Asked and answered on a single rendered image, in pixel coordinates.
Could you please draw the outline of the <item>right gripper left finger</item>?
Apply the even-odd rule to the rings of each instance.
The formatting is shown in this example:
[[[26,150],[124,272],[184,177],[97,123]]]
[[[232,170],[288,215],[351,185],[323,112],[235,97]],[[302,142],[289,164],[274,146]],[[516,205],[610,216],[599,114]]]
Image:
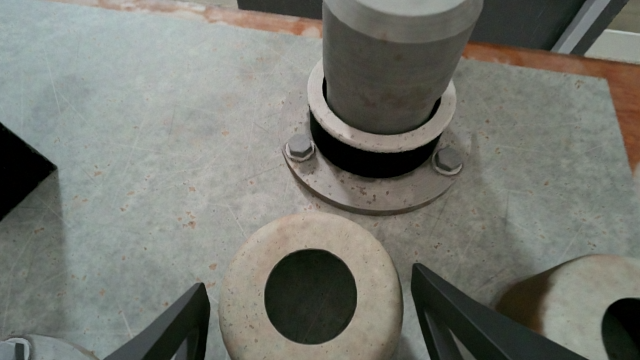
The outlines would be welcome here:
[[[142,332],[103,360],[204,360],[211,305],[195,283]],[[176,352],[177,351],[177,352]]]

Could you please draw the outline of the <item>dial gauge on blue magnetic stand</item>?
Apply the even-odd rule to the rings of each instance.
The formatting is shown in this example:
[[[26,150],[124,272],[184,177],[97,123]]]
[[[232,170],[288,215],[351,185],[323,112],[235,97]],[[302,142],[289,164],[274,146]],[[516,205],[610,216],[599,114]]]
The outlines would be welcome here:
[[[0,223],[57,169],[0,122]]]

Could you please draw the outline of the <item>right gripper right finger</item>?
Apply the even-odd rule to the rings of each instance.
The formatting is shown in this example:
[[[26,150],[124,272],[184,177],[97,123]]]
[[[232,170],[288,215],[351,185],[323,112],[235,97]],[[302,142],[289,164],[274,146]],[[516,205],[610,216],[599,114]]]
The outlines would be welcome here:
[[[476,360],[589,360],[472,299],[422,263],[411,293],[430,360],[464,360],[450,332]]]

